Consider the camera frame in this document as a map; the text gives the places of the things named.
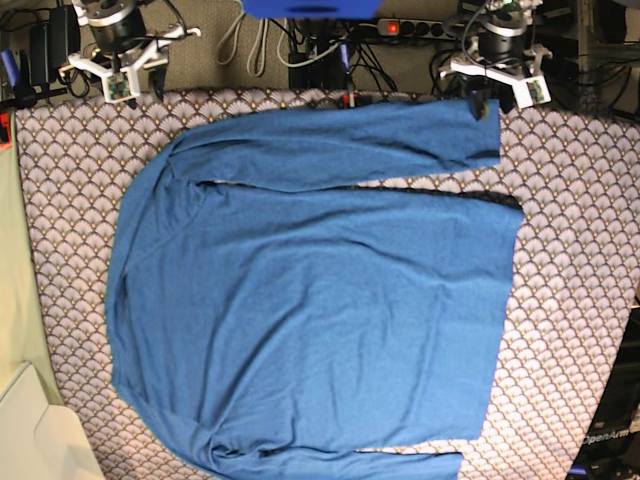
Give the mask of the red black table clamp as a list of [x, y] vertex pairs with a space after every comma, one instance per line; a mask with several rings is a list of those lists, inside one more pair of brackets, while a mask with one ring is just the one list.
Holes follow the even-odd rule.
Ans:
[[348, 108], [355, 108], [356, 94], [355, 94], [355, 87], [354, 87], [353, 76], [352, 76], [348, 45], [346, 43], [341, 43], [339, 46], [339, 52], [340, 52], [341, 67], [344, 73], [344, 83], [346, 88], [346, 93], [344, 95], [344, 103], [345, 103], [345, 106]]

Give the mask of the black power adapter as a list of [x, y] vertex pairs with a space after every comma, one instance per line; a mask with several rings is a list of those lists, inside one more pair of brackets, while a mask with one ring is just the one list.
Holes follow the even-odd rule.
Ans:
[[80, 51], [80, 27], [71, 5], [59, 5], [50, 11], [48, 40], [52, 69], [62, 67], [70, 54]]

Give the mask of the black power strip red switch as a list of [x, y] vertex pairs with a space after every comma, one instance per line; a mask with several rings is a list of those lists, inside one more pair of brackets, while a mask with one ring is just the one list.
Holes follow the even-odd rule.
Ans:
[[442, 22], [381, 18], [376, 22], [378, 34], [383, 37], [453, 40], [454, 36], [446, 33]]

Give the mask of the blue long-sleeve T-shirt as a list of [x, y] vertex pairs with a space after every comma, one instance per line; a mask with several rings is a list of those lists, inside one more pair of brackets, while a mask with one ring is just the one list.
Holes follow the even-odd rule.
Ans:
[[112, 383], [222, 479], [454, 479], [480, 436], [520, 208], [376, 189], [499, 163], [463, 101], [280, 110], [186, 131], [120, 205]]

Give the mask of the blue handled clamp left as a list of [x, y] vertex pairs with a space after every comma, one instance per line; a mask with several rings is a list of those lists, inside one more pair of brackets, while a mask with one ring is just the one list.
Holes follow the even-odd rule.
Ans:
[[21, 59], [20, 64], [17, 64], [10, 49], [1, 51], [1, 59], [13, 92], [12, 98], [1, 101], [1, 109], [33, 107], [37, 102], [35, 90], [29, 81], [29, 72], [26, 72], [26, 77], [23, 77], [21, 70], [21, 67], [28, 68], [28, 61]]

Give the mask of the white plastic bin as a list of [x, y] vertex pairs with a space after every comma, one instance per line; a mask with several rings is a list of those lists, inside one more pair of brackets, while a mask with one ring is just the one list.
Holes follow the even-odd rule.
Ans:
[[104, 477], [78, 416], [48, 401], [36, 369], [28, 362], [1, 389], [1, 477]]

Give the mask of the fan-patterned table cloth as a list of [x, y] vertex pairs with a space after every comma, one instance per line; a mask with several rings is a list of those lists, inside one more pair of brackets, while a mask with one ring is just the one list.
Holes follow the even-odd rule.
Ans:
[[[109, 479], [196, 479], [110, 384], [103, 299], [118, 206], [182, 131], [229, 117], [331, 108], [338, 92], [183, 91], [136, 109], [92, 98], [16, 115], [15, 144], [49, 358]], [[610, 377], [639, 283], [639, 130], [551, 109], [501, 119], [501, 162], [394, 188], [514, 197], [524, 221], [491, 402], [463, 479], [562, 479]]]

